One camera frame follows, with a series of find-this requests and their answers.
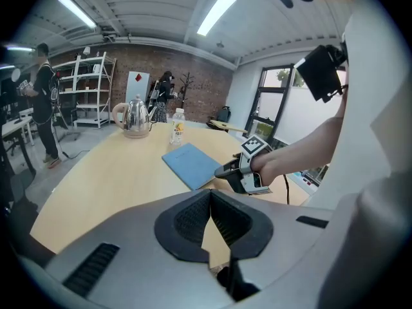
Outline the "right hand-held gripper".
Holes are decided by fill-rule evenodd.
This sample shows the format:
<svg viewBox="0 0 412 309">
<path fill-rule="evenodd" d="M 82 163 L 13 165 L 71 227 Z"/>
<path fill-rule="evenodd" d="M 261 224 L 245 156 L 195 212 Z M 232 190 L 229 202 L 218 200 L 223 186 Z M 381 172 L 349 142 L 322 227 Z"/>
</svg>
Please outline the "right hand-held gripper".
<svg viewBox="0 0 412 309">
<path fill-rule="evenodd" d="M 263 186 L 260 174 L 251 167 L 252 160 L 258 155 L 270 153 L 272 148 L 257 135 L 252 135 L 241 144 L 238 160 L 231 160 L 214 172 L 217 178 L 225 178 L 234 192 L 247 194 L 269 194 L 272 191 Z"/>
</svg>

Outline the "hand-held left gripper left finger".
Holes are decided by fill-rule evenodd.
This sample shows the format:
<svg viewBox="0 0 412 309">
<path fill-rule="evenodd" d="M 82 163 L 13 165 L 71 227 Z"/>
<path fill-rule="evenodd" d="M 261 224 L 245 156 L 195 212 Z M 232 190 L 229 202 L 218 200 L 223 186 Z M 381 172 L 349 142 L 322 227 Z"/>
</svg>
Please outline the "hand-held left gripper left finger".
<svg viewBox="0 0 412 309">
<path fill-rule="evenodd" d="M 231 296 L 202 248 L 211 192 L 124 209 L 70 243 L 46 271 L 86 304 L 104 309 L 222 309 Z"/>
</svg>

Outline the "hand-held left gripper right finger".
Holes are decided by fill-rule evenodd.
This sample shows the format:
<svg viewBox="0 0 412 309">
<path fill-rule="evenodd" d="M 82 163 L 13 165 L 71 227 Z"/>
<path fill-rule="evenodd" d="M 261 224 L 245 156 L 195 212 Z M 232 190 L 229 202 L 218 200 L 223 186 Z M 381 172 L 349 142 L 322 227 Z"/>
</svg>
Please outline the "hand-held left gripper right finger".
<svg viewBox="0 0 412 309">
<path fill-rule="evenodd" d="M 310 250 L 332 211 L 260 200 L 229 191 L 211 191 L 211 219 L 228 254 L 218 262 L 236 265 L 246 283 L 266 288 Z"/>
</svg>

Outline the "blue cover notebook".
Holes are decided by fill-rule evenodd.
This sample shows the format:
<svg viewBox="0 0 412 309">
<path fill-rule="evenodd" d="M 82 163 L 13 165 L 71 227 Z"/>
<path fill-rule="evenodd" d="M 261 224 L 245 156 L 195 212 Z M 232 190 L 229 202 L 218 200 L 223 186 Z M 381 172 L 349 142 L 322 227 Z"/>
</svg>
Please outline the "blue cover notebook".
<svg viewBox="0 0 412 309">
<path fill-rule="evenodd" d="M 221 164 L 190 143 L 163 155 L 162 160 L 192 191 L 209 183 L 214 178 L 215 170 L 221 167 Z"/>
</svg>

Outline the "person's right forearm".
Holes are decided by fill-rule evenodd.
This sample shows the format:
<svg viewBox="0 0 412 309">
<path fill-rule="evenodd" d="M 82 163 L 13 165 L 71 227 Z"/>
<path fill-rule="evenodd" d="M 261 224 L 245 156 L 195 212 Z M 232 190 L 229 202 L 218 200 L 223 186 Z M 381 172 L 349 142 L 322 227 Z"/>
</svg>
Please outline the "person's right forearm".
<svg viewBox="0 0 412 309">
<path fill-rule="evenodd" d="M 276 177 L 312 169 L 331 162 L 341 133 L 348 93 L 344 92 L 335 116 L 327 119 L 308 136 L 286 147 L 251 160 L 251 169 L 269 186 Z"/>
</svg>

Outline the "small wooden side table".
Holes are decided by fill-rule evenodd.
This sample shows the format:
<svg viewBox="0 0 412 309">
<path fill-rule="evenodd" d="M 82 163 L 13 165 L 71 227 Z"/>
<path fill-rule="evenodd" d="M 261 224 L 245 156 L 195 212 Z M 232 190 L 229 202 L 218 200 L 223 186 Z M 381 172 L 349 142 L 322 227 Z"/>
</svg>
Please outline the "small wooden side table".
<svg viewBox="0 0 412 309">
<path fill-rule="evenodd" d="M 233 126 L 232 124 L 229 124 L 227 122 L 221 122 L 218 120 L 209 120 L 206 123 L 206 125 L 212 129 L 224 131 L 226 133 L 228 133 L 229 131 L 235 131 L 235 132 L 239 132 L 242 134 L 247 133 L 247 130 L 245 129 L 237 128 Z"/>
</svg>

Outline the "clear plastic drink bottle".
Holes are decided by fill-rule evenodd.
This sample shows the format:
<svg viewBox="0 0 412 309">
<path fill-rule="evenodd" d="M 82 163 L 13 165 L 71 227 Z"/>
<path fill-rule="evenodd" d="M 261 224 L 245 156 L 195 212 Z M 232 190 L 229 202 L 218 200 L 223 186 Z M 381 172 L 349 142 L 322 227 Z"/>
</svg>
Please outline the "clear plastic drink bottle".
<svg viewBox="0 0 412 309">
<path fill-rule="evenodd" d="M 173 131 L 171 133 L 170 144 L 180 145 L 183 138 L 185 115 L 183 108 L 176 108 L 172 117 Z"/>
</svg>

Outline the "black-framed window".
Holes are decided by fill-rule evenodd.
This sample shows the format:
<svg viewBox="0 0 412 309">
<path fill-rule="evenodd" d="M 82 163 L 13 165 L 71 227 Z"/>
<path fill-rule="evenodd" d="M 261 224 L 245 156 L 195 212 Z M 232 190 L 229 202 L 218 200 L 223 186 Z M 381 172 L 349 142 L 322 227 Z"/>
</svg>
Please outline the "black-framed window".
<svg viewBox="0 0 412 309">
<path fill-rule="evenodd" d="M 292 144 L 310 134 L 328 118 L 291 66 L 265 68 L 247 119 L 246 135 L 271 144 Z"/>
</svg>

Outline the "black coat rack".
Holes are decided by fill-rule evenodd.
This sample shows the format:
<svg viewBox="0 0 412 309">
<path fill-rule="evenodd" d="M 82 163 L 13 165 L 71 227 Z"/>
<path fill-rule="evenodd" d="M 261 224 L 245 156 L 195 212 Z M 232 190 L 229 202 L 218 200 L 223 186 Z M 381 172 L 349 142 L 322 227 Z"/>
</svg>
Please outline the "black coat rack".
<svg viewBox="0 0 412 309">
<path fill-rule="evenodd" d="M 194 82 L 194 76 L 190 72 L 183 74 L 183 77 L 180 77 L 180 82 L 182 83 L 180 93 L 182 94 L 180 107 L 183 109 L 185 106 L 185 101 L 187 98 L 187 90 L 191 88 L 191 84 Z"/>
</svg>

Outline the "steel electric kettle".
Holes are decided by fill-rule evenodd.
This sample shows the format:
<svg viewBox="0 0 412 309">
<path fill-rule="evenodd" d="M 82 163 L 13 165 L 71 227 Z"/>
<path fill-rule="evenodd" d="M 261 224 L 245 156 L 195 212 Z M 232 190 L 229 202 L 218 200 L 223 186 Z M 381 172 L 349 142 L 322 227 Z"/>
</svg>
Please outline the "steel electric kettle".
<svg viewBox="0 0 412 309">
<path fill-rule="evenodd" d="M 129 103 L 119 103 L 112 110 L 115 124 L 126 138 L 140 139 L 149 135 L 157 107 L 148 112 L 145 102 L 137 95 Z"/>
</svg>

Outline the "black office chair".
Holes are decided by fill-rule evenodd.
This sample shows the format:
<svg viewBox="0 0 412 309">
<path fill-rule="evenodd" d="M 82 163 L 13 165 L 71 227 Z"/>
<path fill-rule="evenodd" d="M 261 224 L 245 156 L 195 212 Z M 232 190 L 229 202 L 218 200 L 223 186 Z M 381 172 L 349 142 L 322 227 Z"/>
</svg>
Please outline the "black office chair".
<svg viewBox="0 0 412 309">
<path fill-rule="evenodd" d="M 26 196 L 26 190 L 32 184 L 34 176 L 29 169 L 10 176 L 0 173 L 0 212 L 12 216 L 21 223 L 33 225 L 38 216 L 38 206 Z"/>
</svg>

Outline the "black chest-mounted monitor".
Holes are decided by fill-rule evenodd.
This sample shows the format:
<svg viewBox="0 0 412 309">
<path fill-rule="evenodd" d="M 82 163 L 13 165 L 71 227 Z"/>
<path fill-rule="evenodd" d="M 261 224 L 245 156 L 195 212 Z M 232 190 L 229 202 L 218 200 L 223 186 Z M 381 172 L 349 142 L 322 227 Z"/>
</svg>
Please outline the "black chest-mounted monitor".
<svg viewBox="0 0 412 309">
<path fill-rule="evenodd" d="M 327 103 L 336 94 L 343 94 L 347 85 L 342 85 L 337 70 L 348 61 L 345 42 L 337 48 L 333 45 L 319 45 L 294 65 L 315 101 Z"/>
</svg>

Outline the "person's white shirt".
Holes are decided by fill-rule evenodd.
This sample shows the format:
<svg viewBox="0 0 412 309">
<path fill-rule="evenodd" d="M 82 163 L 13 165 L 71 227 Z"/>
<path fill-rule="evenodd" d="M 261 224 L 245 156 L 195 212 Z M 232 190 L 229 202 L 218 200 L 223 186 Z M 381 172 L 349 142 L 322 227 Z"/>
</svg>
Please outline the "person's white shirt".
<svg viewBox="0 0 412 309">
<path fill-rule="evenodd" d="M 345 29 L 349 90 L 342 131 L 312 205 L 353 207 L 319 309 L 367 309 L 401 295 L 412 239 L 412 56 L 386 14 L 357 10 Z"/>
</svg>

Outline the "white metal shelf rack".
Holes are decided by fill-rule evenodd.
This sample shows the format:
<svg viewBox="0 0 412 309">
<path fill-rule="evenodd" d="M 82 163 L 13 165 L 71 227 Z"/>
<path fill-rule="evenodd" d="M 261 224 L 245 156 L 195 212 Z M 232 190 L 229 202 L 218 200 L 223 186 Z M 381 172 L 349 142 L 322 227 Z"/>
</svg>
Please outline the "white metal shelf rack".
<svg viewBox="0 0 412 309">
<path fill-rule="evenodd" d="M 92 125 L 101 128 L 109 123 L 111 89 L 115 75 L 116 58 L 106 52 L 95 57 L 81 55 L 69 62 L 53 66 L 61 76 L 61 95 L 70 95 L 79 114 L 75 127 Z"/>
</svg>

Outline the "white desk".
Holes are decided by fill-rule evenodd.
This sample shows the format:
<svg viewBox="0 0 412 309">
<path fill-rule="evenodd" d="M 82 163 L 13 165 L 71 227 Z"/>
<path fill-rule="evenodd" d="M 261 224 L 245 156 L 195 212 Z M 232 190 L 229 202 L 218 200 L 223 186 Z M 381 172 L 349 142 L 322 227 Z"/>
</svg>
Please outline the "white desk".
<svg viewBox="0 0 412 309">
<path fill-rule="evenodd" d="M 32 165 L 32 162 L 28 156 L 28 152 L 26 149 L 26 141 L 23 138 L 25 135 L 28 135 L 29 143 L 31 146 L 34 145 L 32 131 L 30 128 L 30 122 L 32 121 L 32 117 L 23 117 L 20 119 L 9 121 L 2 125 L 2 140 L 7 141 L 16 139 L 17 144 L 21 148 L 21 152 L 24 156 L 26 165 L 33 177 L 36 175 L 36 170 Z"/>
</svg>

